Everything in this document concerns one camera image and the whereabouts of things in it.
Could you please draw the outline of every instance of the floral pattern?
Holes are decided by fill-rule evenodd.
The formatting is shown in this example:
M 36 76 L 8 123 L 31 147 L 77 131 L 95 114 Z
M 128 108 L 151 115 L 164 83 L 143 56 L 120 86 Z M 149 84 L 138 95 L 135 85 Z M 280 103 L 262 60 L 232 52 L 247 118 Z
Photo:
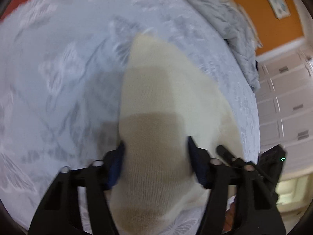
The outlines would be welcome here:
M 14 71 L 4 81 L 9 91 L 0 82 L 0 198 L 23 227 L 61 167 L 85 167 L 116 147 L 123 74 L 138 33 L 173 43 L 217 82 L 245 158 L 257 160 L 255 96 L 225 41 L 185 0 L 30 0 L 0 25 L 0 76 Z M 161 234 L 195 234 L 202 214 L 185 210 Z

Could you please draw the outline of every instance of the light blue bedspread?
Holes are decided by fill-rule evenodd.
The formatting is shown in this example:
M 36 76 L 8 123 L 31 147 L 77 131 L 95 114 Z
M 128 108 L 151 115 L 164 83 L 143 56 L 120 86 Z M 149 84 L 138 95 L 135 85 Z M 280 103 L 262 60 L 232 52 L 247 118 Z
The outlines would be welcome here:
M 257 160 L 251 87 L 185 0 L 31 0 L 0 25 L 0 198 L 23 227 L 61 167 L 85 167 L 115 148 L 123 72 L 142 32 L 175 44 L 218 83 L 245 158 Z M 84 201 L 81 210 L 90 231 Z M 202 211 L 184 211 L 162 234 L 195 234 Z

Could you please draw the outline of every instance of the white cabinet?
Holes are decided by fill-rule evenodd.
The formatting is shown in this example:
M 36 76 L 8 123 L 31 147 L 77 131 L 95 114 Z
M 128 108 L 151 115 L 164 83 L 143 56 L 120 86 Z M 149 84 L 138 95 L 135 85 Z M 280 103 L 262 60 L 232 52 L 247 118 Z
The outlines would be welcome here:
M 311 58 L 313 50 L 306 46 L 259 65 L 261 89 L 256 100 L 261 149 L 284 145 L 288 152 L 285 172 L 313 165 Z

